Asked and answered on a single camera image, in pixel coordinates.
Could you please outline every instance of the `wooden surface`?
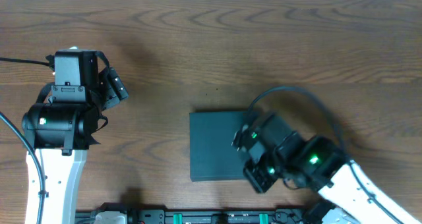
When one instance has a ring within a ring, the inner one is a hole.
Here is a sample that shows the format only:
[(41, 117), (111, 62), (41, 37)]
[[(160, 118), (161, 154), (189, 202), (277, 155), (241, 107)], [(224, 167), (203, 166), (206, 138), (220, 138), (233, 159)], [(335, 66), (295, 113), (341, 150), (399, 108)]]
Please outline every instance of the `wooden surface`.
[[(422, 0), (0, 0), (0, 56), (42, 60), (77, 45), (102, 50), (130, 98), (105, 114), (78, 209), (103, 202), (167, 208), (275, 208), (317, 196), (280, 182), (189, 179), (189, 113), (246, 108), (271, 86), (304, 86), (340, 118), (368, 176), (422, 219)], [(0, 110), (20, 127), (38, 65), (0, 64)], [(291, 94), (259, 103), (310, 136), (331, 135)], [(0, 222), (22, 223), (25, 151), (0, 125)]]

